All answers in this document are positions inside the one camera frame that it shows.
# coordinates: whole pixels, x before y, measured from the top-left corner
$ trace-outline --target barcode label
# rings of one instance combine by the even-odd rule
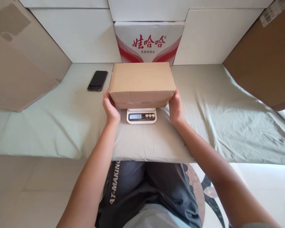
[[[285,0],[275,0],[260,16],[263,27],[267,26],[285,9]]]

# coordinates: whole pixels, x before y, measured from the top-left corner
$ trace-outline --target brown cardboard box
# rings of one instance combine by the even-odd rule
[[[22,111],[57,85],[71,61],[19,1],[0,0],[0,108]]]
[[[272,109],[285,109],[285,10],[258,19],[223,62],[237,84]]]
[[[168,62],[114,64],[109,93],[119,109],[165,107],[174,92]]]

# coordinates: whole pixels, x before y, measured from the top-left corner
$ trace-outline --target bed sheet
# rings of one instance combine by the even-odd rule
[[[72,64],[63,81],[21,113],[0,110],[0,154],[88,157],[106,123],[102,92],[88,92],[96,70],[113,64]],[[188,123],[227,161],[285,164],[285,121],[241,89],[223,65],[172,66]],[[128,124],[126,110],[113,160],[194,162],[169,120],[158,108],[154,124]]]

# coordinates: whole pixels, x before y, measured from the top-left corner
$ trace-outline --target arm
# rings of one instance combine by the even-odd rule
[[[104,93],[102,104],[107,114],[107,124],[76,181],[57,228],[91,228],[95,225],[120,121],[120,115],[108,92]]]
[[[192,156],[212,181],[232,227],[261,222],[280,227],[259,204],[230,164],[185,121],[180,94],[169,101],[170,120]]]

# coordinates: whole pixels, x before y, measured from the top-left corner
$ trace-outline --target black smartphone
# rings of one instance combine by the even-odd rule
[[[107,78],[107,71],[96,71],[89,86],[88,91],[101,91]]]

